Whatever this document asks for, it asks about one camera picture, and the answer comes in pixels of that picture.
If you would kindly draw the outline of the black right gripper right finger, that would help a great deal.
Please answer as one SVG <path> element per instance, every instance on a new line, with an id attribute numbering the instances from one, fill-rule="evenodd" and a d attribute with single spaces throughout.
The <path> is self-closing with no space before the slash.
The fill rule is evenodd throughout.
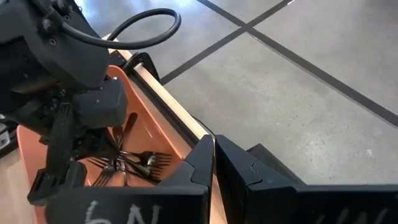
<path id="1" fill-rule="evenodd" d="M 398 224 L 398 185 L 299 184 L 223 135 L 215 159 L 228 224 Z"/>

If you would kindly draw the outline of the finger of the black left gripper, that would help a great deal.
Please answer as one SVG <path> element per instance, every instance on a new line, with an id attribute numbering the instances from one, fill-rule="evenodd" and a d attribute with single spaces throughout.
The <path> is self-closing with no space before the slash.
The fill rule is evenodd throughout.
<path id="1" fill-rule="evenodd" d="M 85 165 L 72 160 L 73 131 L 72 106 L 62 103 L 50 132 L 45 167 L 37 171 L 27 196 L 31 205 L 44 206 L 59 193 L 85 185 Z"/>

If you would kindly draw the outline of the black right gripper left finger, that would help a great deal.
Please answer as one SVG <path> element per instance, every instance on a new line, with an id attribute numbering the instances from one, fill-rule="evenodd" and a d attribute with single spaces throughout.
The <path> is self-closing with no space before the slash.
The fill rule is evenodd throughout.
<path id="1" fill-rule="evenodd" d="M 209 224 L 213 151 L 204 135 L 155 187 L 68 190 L 47 205 L 47 224 Z"/>

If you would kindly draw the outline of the orange plastic bin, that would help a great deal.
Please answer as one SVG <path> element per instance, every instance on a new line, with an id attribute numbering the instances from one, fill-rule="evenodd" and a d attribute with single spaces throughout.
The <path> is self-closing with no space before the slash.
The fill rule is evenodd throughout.
<path id="1" fill-rule="evenodd" d="M 134 126 L 124 139 L 123 149 L 129 152 L 155 151 L 170 154 L 171 164 L 159 172 L 160 179 L 166 178 L 182 161 L 182 153 L 189 151 L 190 147 L 176 131 L 171 130 L 171 125 L 155 111 L 149 99 L 121 68 L 110 65 L 108 75 L 123 81 L 129 103 L 127 114 L 137 114 Z M 24 164 L 28 183 L 32 185 L 37 171 L 45 166 L 47 147 L 39 143 L 38 134 L 23 126 L 17 128 L 17 137 L 21 161 Z"/>

